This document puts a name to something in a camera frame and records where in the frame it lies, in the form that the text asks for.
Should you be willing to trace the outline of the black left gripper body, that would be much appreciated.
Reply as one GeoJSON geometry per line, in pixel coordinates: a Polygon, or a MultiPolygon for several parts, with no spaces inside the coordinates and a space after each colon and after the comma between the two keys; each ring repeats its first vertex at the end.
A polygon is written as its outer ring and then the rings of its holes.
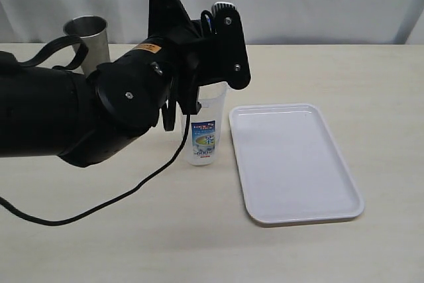
{"type": "Polygon", "coordinates": [[[217,35],[212,19],[178,25],[162,35],[164,42],[176,47],[180,64],[174,66],[163,114],[174,114],[179,105],[183,114],[198,114],[212,104],[218,77],[217,35]]]}

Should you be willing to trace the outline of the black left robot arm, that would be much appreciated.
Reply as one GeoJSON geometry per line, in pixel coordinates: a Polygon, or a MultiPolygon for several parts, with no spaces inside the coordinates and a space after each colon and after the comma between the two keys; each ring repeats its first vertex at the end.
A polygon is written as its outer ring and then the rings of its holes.
{"type": "Polygon", "coordinates": [[[70,36],[49,42],[32,60],[1,53],[1,156],[58,156],[85,168],[109,159],[162,122],[175,127],[176,105],[193,87],[182,35],[156,34],[89,76],[73,66],[43,68],[70,36]]]}

